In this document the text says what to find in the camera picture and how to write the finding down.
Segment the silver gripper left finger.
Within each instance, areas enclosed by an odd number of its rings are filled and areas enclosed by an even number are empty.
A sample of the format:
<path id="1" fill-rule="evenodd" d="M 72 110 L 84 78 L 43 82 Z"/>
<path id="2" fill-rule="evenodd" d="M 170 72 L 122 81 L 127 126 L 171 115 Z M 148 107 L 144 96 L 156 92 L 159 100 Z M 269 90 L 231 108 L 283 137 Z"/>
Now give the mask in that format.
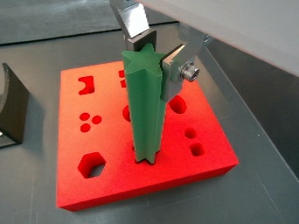
<path id="1" fill-rule="evenodd" d="M 135 0 L 110 0 L 126 36 L 126 49 L 139 52 L 147 44 L 156 45 L 156 31 L 150 27 L 146 8 Z"/>

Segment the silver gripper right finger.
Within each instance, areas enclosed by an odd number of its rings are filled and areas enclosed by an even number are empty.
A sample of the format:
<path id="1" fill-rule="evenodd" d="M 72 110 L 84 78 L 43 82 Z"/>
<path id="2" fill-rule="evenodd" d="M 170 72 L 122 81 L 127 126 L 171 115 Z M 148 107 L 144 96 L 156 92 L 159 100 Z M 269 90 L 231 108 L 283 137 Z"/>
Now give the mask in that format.
<path id="1" fill-rule="evenodd" d="M 162 59 L 162 99 L 164 102 L 168 102 L 180 93 L 184 81 L 194 82 L 196 80 L 200 69 L 194 65 L 195 55 L 211 43 L 213 36 L 182 24 L 180 39 L 183 43 Z"/>

